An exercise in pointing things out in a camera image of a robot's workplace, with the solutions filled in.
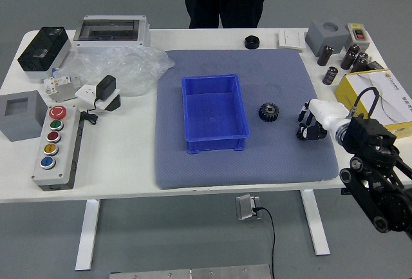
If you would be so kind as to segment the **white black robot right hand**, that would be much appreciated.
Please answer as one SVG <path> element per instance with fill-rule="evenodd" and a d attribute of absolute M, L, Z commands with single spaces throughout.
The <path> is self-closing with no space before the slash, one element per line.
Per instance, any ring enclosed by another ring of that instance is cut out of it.
<path fill-rule="evenodd" d="M 342 144 L 350 119 L 349 111 L 339 102 L 312 99 L 304 103 L 298 116 L 299 129 L 296 133 L 300 140 L 319 140 L 331 133 Z"/>

